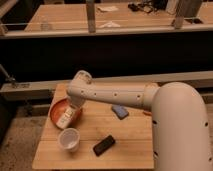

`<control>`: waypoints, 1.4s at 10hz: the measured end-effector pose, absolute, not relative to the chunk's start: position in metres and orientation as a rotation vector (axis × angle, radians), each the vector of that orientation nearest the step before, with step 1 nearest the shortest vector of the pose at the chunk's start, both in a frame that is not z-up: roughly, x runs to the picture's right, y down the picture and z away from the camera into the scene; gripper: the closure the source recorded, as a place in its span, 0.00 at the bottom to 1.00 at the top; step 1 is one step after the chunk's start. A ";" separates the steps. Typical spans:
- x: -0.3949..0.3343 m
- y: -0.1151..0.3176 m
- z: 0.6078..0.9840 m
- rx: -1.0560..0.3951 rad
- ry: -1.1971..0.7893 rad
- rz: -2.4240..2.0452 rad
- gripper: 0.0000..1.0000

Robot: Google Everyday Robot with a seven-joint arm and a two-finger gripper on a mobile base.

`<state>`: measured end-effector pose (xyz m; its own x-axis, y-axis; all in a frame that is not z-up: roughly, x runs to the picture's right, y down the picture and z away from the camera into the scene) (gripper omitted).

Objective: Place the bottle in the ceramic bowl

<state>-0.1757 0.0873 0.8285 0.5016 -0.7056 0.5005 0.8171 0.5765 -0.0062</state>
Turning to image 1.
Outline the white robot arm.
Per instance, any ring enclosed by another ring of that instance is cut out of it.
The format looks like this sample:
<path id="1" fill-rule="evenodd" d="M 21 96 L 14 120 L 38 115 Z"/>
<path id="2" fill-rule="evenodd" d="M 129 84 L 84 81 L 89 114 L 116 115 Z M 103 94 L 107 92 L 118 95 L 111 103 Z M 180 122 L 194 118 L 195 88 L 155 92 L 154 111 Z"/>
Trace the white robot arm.
<path id="1" fill-rule="evenodd" d="M 154 171 L 213 171 L 213 153 L 204 100 L 191 85 L 170 82 L 101 83 L 80 70 L 68 85 L 74 106 L 86 100 L 151 113 Z"/>

